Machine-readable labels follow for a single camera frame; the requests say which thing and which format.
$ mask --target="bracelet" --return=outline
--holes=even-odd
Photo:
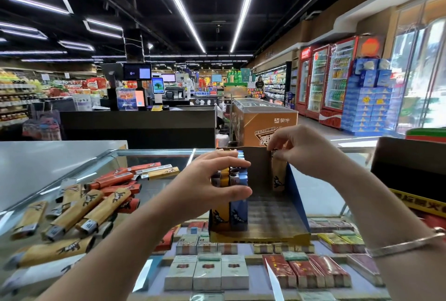
[[[382,256],[389,256],[393,254],[413,251],[414,249],[418,249],[429,245],[432,242],[432,240],[435,240],[437,238],[443,238],[446,236],[446,231],[441,227],[436,227],[435,231],[436,233],[434,235],[428,236],[426,238],[398,243],[396,245],[386,246],[382,248],[366,249],[366,251],[367,254],[369,254],[372,258],[379,258]]]

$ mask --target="forearm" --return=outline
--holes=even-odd
[[[348,204],[371,249],[433,235],[378,178],[354,164],[334,186]],[[446,246],[432,246],[375,259],[394,301],[443,300]]]
[[[121,301],[171,228],[156,197],[133,214],[44,292],[39,301]]]

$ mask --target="person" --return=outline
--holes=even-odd
[[[279,129],[268,149],[279,149],[275,157],[330,183],[354,214],[368,249],[433,235],[377,177],[314,130],[303,125]],[[221,203],[251,195],[247,186],[211,186],[210,176],[230,166],[249,167],[250,163],[237,158],[237,151],[219,150],[199,156],[38,300],[126,300],[150,253],[171,227]],[[446,246],[441,238],[375,261],[393,301],[444,300]]]
[[[262,76],[259,76],[259,78],[257,78],[257,81],[256,81],[256,88],[263,91],[264,86],[265,86],[265,83],[262,80]]]

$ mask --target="black counter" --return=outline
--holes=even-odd
[[[126,140],[129,149],[214,148],[217,111],[60,112],[65,140]]]

